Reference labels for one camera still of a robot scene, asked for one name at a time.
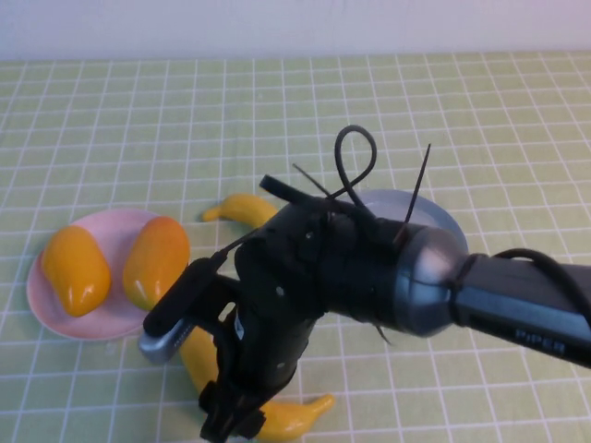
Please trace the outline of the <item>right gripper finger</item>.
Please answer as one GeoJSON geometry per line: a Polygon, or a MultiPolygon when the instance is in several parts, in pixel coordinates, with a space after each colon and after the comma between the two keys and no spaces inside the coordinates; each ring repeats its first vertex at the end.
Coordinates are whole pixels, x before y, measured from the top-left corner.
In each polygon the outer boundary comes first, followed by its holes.
{"type": "Polygon", "coordinates": [[[200,437],[207,441],[226,441],[231,434],[231,414],[220,408],[212,408],[200,429],[200,437]]]}
{"type": "Polygon", "coordinates": [[[234,434],[239,437],[254,438],[258,435],[265,422],[266,417],[264,414],[252,414],[236,426],[234,434]]]}

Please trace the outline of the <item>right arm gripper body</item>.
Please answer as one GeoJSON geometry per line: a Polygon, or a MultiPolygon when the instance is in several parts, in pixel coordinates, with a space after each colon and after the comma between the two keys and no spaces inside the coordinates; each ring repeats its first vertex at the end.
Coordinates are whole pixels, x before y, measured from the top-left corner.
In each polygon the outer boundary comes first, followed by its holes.
{"type": "Polygon", "coordinates": [[[319,318],[319,304],[295,299],[244,301],[221,321],[229,299],[198,304],[198,325],[213,335],[219,375],[199,405],[210,420],[265,420],[264,408],[291,381],[319,318]]]}

